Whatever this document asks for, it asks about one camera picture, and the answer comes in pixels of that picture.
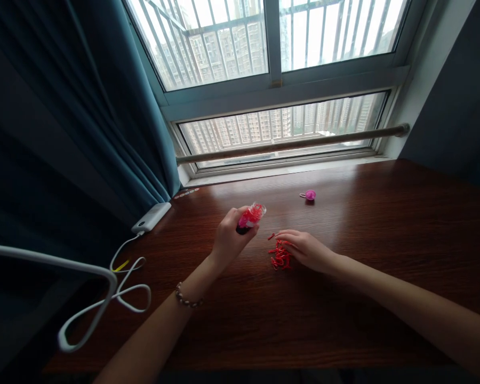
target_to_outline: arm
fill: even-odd
[[[312,235],[281,231],[297,260],[337,277],[389,309],[459,365],[480,377],[480,315],[415,285],[332,252]]]
[[[199,301],[258,232],[258,226],[245,235],[236,232],[236,225],[246,209],[231,209],[219,224],[212,253],[181,286],[186,300]],[[180,304],[172,292],[108,362],[94,384],[155,382],[193,311]]]

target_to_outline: window sill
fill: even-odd
[[[263,178],[268,176],[278,176],[278,175],[289,174],[289,173],[316,171],[316,170],[335,168],[335,167],[346,166],[346,165],[376,163],[376,162],[381,162],[386,160],[393,160],[393,159],[386,156],[370,156],[370,157],[360,157],[360,158],[352,158],[352,159],[346,159],[346,160],[337,160],[332,162],[294,165],[294,166],[283,167],[283,168],[216,175],[216,176],[210,176],[207,178],[199,178],[199,179],[191,179],[191,180],[188,180],[188,178],[182,178],[180,174],[180,179],[181,179],[181,184],[184,186],[184,188],[192,188],[192,187],[200,187],[204,185],[219,184],[219,183],[225,183],[225,182],[231,182],[231,181],[257,179],[257,178]]]

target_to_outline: white cord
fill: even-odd
[[[143,231],[139,232],[136,237],[134,237],[130,240],[127,240],[126,242],[123,243],[123,245],[121,245],[119,247],[116,254],[114,255],[114,258],[112,259],[112,262],[110,263],[109,269],[94,266],[94,265],[91,265],[91,264],[81,263],[81,262],[78,262],[78,261],[72,261],[72,260],[68,260],[68,259],[58,258],[58,257],[55,257],[55,256],[50,256],[50,255],[47,255],[45,253],[27,251],[27,250],[23,250],[23,249],[19,249],[19,248],[7,247],[7,246],[2,246],[2,245],[0,245],[0,255],[1,256],[7,256],[7,257],[13,257],[13,258],[16,258],[16,259],[22,259],[22,260],[40,262],[40,263],[44,263],[44,264],[55,265],[55,266],[58,266],[58,267],[64,267],[64,268],[73,269],[73,270],[79,270],[79,271],[82,271],[82,272],[94,273],[94,274],[97,274],[97,275],[101,275],[108,280],[109,286],[108,286],[107,296],[105,297],[105,299],[101,300],[101,301],[98,301],[97,303],[94,303],[93,305],[90,305],[87,308],[82,309],[80,312],[74,314],[72,317],[70,317],[64,323],[62,328],[59,330],[59,334],[58,334],[59,347],[63,352],[70,353],[70,352],[74,352],[74,351],[80,349],[88,341],[89,337],[92,335],[96,326],[98,325],[98,322],[100,321],[101,316],[103,315],[103,312],[105,312],[105,309],[107,308],[108,304],[110,303],[110,301],[112,299],[117,298],[117,300],[122,305],[124,305],[126,308],[128,308],[129,310],[131,310],[133,312],[136,312],[136,313],[145,312],[149,308],[149,306],[151,305],[151,289],[146,284],[137,284],[137,285],[131,286],[129,288],[126,288],[125,290],[121,290],[123,288],[124,283],[126,282],[128,277],[130,276],[130,273],[133,272],[136,269],[139,269],[140,267],[142,267],[144,265],[144,263],[146,262],[146,259],[144,257],[138,258],[133,263],[132,267],[129,270],[121,271],[121,272],[125,272],[126,276],[124,277],[123,281],[120,283],[119,287],[117,287],[117,278],[116,278],[116,275],[114,275],[114,271],[112,270],[112,265],[114,263],[114,260],[117,257],[117,255],[119,254],[119,251],[124,247],[124,245],[126,243],[129,243],[130,241],[135,240],[136,238],[142,236],[143,234],[144,234]],[[140,266],[137,266],[137,264],[140,261],[144,261],[144,262]],[[124,301],[123,298],[121,298],[121,295],[123,295],[124,293],[133,291],[133,290],[138,289],[138,288],[142,288],[142,289],[146,290],[148,304],[146,305],[145,309],[136,308],[133,305]],[[100,307],[100,309],[95,314],[94,319],[91,322],[91,325],[89,326],[89,328],[85,332],[85,335],[82,337],[82,339],[75,345],[69,344],[68,340],[66,338],[66,330],[67,330],[68,326],[73,322],[73,320],[75,320],[76,318],[82,316],[84,313],[86,313],[86,312],[90,311],[91,309],[96,308],[98,306]]]

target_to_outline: white power bank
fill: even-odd
[[[156,204],[148,211],[148,213],[146,213],[139,221],[137,221],[137,223],[132,227],[132,232],[137,234],[141,231],[151,231],[170,208],[170,203]]]

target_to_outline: bottle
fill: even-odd
[[[267,209],[264,205],[257,204],[256,202],[252,203],[252,205],[247,209],[247,211],[244,212],[238,221],[236,231],[241,235],[245,235],[261,220],[266,212]]]

